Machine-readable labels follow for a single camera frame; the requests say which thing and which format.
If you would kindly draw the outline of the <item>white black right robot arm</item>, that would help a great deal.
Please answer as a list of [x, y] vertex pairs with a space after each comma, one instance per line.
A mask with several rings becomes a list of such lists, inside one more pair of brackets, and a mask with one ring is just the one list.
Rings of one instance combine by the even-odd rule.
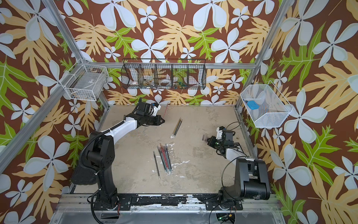
[[222, 185], [217, 201], [221, 209], [238, 208], [243, 199], [269, 200], [271, 195], [266, 163], [244, 153], [241, 145], [234, 142], [235, 131], [217, 128], [216, 136], [207, 139], [208, 146], [235, 166], [234, 184]]

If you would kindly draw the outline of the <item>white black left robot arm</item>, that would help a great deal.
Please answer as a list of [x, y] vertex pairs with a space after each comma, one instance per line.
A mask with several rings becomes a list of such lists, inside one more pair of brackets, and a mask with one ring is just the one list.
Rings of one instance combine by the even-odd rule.
[[97, 184], [98, 190], [91, 196], [94, 210], [113, 210], [119, 206], [117, 188], [112, 176], [115, 144], [139, 127], [160, 126], [165, 120], [158, 114], [158, 103], [138, 101], [133, 111], [123, 120], [104, 131], [90, 134], [78, 159], [71, 181], [75, 185]]

